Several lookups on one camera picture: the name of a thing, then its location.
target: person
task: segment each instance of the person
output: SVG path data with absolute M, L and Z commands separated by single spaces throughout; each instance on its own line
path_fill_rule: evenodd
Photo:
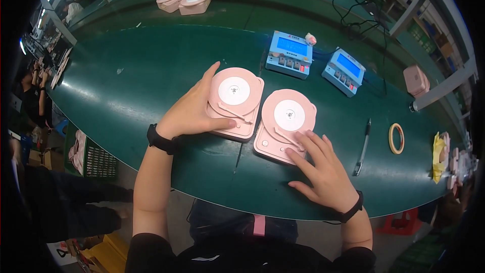
M 15 76 L 16 82 L 22 86 L 22 106 L 27 116 L 39 128 L 55 128 L 66 117 L 45 92 L 45 84 L 49 78 L 49 69 L 41 70 L 39 61 L 32 67 L 22 67 Z
M 45 243 L 109 234 L 121 228 L 127 209 L 97 207 L 101 201 L 133 202 L 133 190 L 108 183 L 22 165 L 21 146 L 10 140 L 12 167 L 33 228 Z
M 472 176 L 464 186 L 458 186 L 459 201 L 452 191 L 448 191 L 443 197 L 418 207 L 418 219 L 436 230 L 458 225 L 473 196 L 474 183 L 475 177 Z
M 71 20 L 76 17 L 81 11 L 83 7 L 77 2 L 71 2 L 64 6 L 64 12 L 67 12 L 67 16 L 65 17 L 64 21 L 66 24 L 69 24 Z
M 219 66 L 220 62 L 213 64 L 162 117 L 155 127 L 160 137 L 171 140 L 180 135 L 236 125 L 234 120 L 209 118 L 206 113 L 212 77 Z M 296 138 L 307 149 L 315 165 L 290 148 L 285 152 L 313 187 L 299 181 L 290 181 L 288 185 L 312 202 L 336 212 L 348 213 L 356 209 L 361 192 L 354 189 L 330 140 L 325 135 L 320 138 L 312 131 L 297 132 Z M 372 252 L 373 234 L 364 207 L 358 207 L 355 214 L 342 223 L 342 255 L 333 262 L 310 247 L 290 242 L 292 240 L 231 234 L 230 230 L 218 236 L 197 239 L 194 246 L 175 256 L 167 227 L 172 161 L 173 155 L 167 151 L 148 146 L 135 181 L 133 238 L 125 272 L 373 271 L 376 260 Z

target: black cable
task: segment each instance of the black cable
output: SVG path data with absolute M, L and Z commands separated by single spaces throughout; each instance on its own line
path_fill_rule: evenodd
M 193 199 L 193 202 L 192 202 L 192 207 L 190 207 L 190 211 L 189 211 L 189 215 L 187 215 L 187 218 L 185 219 L 188 223 L 190 223 L 189 221 L 189 216 L 190 216 L 190 213 L 192 213 L 192 208 L 193 208 L 193 204 L 196 203 L 196 199 L 197 198 L 194 198 Z
M 335 0 L 332 0 L 332 7 L 334 8 L 334 10 L 337 12 L 337 14 L 340 16 L 340 23 L 343 27 L 347 27 L 348 28 L 348 38 L 349 40 L 354 40 L 355 38 L 352 38 L 351 37 L 351 34 L 352 34 L 352 27 L 357 27 L 357 32 L 358 32 L 358 36 L 362 36 L 365 32 L 375 28 L 375 27 L 378 27 L 379 25 L 381 25 L 383 27 L 383 34 L 384 34 L 384 55 L 383 55 L 383 58 L 382 58 L 382 66 L 383 66 L 383 79 L 384 79 L 384 90 L 385 90 L 385 96 L 387 96 L 387 84 L 386 84 L 386 81 L 385 81 L 385 56 L 387 54 L 387 39 L 385 38 L 385 27 L 381 24 L 381 15 L 382 15 L 382 9 L 384 7 L 384 0 L 381 0 L 381 4 L 380 4 L 380 7 L 379 7 L 379 13 L 377 15 L 377 20 L 365 20 L 365 21 L 362 21 L 362 22 L 346 22 L 345 21 L 345 17 L 347 17 L 351 10 L 354 8 L 354 7 L 357 7 L 357 6 L 363 6 L 363 5 L 367 5 L 367 4 L 370 4 L 370 3 L 375 3 L 375 0 L 363 0 L 363 1 L 359 1 L 359 0 L 354 0 L 355 1 L 355 4 L 350 6 L 350 8 L 347 10 L 346 14 L 345 15 L 342 15 L 338 9 L 335 7 Z M 361 25 L 363 25 L 364 23 L 366 22 L 375 22 L 376 24 L 365 29 L 364 31 L 360 31 L 361 30 Z
M 333 224 L 333 225 L 342 224 L 341 222 L 329 222 L 329 221 L 322 221 L 322 222 L 327 223 L 327 224 Z
M 327 56 L 327 55 L 330 55 L 330 54 L 333 54 L 335 53 L 336 51 L 340 50 L 340 47 L 336 47 L 335 51 L 331 51 L 329 53 L 320 53 L 319 51 L 315 51 L 313 50 L 313 54 L 317 54 L 317 55 L 321 55 L 321 56 Z

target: pink box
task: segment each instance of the pink box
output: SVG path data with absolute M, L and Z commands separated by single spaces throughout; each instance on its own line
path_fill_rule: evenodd
M 182 0 L 179 4 L 181 15 L 203 14 L 211 0 Z
M 417 65 L 406 68 L 403 74 L 409 94 L 418 98 L 429 91 L 428 78 Z

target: pink turntable speaker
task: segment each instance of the pink turntable speaker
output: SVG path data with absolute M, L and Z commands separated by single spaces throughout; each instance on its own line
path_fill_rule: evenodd
M 316 116 L 317 108 L 300 92 L 293 89 L 274 91 L 261 109 L 255 151 L 294 165 L 285 149 L 291 148 L 305 157 L 306 150 L 296 141 L 295 133 L 313 130 Z
M 157 0 L 159 9 L 168 13 L 173 13 L 179 9 L 179 4 L 182 0 Z
M 202 14 L 207 10 L 211 0 L 182 0 L 179 4 L 181 15 Z
M 212 118 L 231 118 L 237 125 L 213 133 L 242 142 L 250 140 L 263 87 L 264 81 L 246 69 L 228 68 L 217 73 L 210 87 L 207 114 Z

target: woman's right hand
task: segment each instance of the woman's right hand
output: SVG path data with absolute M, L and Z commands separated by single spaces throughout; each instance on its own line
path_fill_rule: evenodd
M 304 134 L 297 132 L 295 136 L 311 155 L 315 166 L 291 148 L 287 148 L 285 152 L 308 177 L 313 188 L 300 181 L 290 181 L 288 185 L 300 191 L 312 202 L 341 213 L 348 212 L 359 200 L 359 195 L 336 157 L 330 140 L 325 135 L 321 139 L 312 131 L 306 131 Z

